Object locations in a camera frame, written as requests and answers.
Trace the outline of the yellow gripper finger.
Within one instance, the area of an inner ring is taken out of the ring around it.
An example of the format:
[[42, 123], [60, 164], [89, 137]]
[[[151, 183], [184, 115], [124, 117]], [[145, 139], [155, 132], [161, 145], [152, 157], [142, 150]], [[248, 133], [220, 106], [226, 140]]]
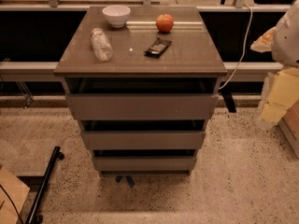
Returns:
[[270, 51], [275, 31], [275, 27], [272, 27], [271, 29], [266, 31], [263, 35], [261, 35], [257, 40], [255, 40], [251, 44], [250, 49], [260, 53]]

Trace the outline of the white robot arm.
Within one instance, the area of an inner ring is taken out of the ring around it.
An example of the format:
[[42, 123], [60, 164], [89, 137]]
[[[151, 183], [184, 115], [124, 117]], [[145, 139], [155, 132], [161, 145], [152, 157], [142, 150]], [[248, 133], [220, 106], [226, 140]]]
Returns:
[[257, 52], [270, 51], [272, 59], [283, 65], [279, 72], [269, 73], [265, 78], [256, 113], [256, 125], [271, 129], [299, 100], [299, 0], [250, 48]]

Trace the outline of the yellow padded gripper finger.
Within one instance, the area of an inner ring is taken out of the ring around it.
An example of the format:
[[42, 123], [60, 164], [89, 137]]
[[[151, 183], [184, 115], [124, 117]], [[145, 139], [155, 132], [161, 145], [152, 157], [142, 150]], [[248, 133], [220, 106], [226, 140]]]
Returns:
[[271, 129], [299, 100], [299, 69], [287, 67], [277, 73], [269, 73], [263, 82], [261, 101], [255, 123], [264, 130]]

